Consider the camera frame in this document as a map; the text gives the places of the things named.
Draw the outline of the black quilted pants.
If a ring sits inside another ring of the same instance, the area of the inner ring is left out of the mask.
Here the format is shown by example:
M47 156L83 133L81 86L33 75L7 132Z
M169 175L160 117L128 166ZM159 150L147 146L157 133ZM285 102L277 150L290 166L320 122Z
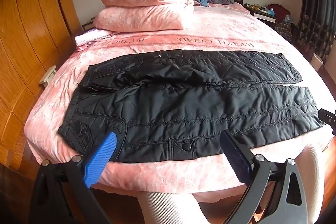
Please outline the black quilted pants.
M221 132L257 148L323 123L302 77L281 54L173 50L92 65L58 133L84 154L114 132L116 162L194 160L222 153Z

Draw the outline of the white waste bin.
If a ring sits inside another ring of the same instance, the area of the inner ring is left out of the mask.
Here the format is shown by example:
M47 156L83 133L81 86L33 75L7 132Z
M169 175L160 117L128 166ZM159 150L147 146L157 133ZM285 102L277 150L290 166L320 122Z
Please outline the white waste bin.
M317 54L314 53L313 56L312 56L312 58L311 58L310 65L317 72L323 66L323 60L319 57L319 55L317 55Z

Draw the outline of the dark patterned curtain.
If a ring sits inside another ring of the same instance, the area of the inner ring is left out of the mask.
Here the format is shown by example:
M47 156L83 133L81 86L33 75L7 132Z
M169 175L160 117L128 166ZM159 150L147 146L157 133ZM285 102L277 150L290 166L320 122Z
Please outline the dark patterned curtain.
M296 44L325 63L335 40L335 0L302 0Z

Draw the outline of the dark red garment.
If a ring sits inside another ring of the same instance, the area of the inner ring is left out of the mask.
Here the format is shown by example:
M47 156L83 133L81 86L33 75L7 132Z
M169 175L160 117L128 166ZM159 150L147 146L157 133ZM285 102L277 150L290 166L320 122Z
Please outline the dark red garment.
M279 4L270 4L267 6L269 10L274 11L274 16L277 22L281 22L287 15L291 15L290 11Z

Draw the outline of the nightstand with clutter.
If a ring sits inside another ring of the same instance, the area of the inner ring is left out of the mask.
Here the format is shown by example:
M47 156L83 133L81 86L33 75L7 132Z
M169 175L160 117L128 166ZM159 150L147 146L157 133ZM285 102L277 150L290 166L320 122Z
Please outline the nightstand with clutter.
M271 15L271 14L268 13L268 11L260 9L256 6L254 6L254 5L250 5L248 3L245 3L244 7L256 19L262 21L264 24L266 24L270 28L275 29L275 27L276 27L276 17L274 15Z

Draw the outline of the folded pink white towel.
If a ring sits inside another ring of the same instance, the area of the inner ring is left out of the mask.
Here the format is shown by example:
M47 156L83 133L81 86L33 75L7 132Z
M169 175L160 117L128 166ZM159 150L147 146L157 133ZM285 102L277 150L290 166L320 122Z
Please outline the folded pink white towel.
M111 38L116 34L118 34L118 32L99 30L96 28L91 29L85 32L84 34L75 37L76 50L78 52L83 51L86 48L88 48L91 44L99 40Z

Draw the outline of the pink bed with bedspread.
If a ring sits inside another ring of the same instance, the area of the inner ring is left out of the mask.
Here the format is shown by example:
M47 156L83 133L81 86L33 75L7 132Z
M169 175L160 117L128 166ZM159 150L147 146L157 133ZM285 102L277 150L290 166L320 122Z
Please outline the pink bed with bedspread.
M335 109L331 93L275 30L240 5L196 7L184 30L117 33L74 53L25 135L38 162L60 163L113 132L99 189L212 203L243 191L221 149L223 131L282 162L329 144L320 108Z

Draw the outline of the wooden wardrobe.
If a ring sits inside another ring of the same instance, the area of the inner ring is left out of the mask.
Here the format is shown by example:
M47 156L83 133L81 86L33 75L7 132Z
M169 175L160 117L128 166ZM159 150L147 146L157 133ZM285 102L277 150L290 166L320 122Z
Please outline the wooden wardrobe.
M72 0L1 0L1 164L27 160L23 128L41 79L75 50L81 32Z

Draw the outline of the folded pink duvet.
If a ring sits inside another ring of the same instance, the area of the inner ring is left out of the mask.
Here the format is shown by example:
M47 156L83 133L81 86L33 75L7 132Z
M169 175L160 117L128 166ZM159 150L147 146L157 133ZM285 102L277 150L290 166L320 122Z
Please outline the folded pink duvet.
M112 32L183 30L194 11L194 0L101 1L105 8L93 24Z

